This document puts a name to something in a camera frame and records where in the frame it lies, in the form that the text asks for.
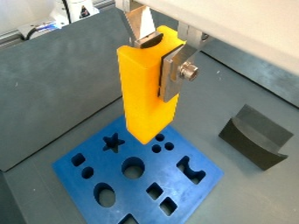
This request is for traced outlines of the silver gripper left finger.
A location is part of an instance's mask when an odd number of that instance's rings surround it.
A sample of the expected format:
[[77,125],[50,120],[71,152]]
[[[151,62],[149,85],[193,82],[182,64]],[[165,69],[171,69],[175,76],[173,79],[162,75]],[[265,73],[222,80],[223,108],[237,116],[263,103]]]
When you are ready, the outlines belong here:
[[138,7],[126,14],[130,31],[133,32],[133,45],[135,48],[150,48],[163,40],[163,34],[155,29],[155,21],[147,6]]

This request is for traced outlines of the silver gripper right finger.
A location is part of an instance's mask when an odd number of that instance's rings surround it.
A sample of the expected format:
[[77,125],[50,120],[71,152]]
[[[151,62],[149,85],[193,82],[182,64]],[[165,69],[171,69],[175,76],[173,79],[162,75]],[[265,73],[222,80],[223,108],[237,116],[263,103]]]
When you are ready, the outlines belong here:
[[193,81],[199,73],[194,65],[195,54],[211,41],[211,35],[186,23],[179,23],[178,38],[185,41],[162,60],[159,98],[169,102],[179,93],[185,81]]

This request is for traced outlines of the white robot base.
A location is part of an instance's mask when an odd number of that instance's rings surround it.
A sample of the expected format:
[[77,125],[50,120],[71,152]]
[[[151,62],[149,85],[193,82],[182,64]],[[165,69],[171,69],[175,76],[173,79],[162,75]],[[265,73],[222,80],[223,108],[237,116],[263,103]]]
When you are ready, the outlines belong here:
[[21,26],[18,30],[25,40],[30,40],[98,13],[93,0],[55,0],[50,16]]

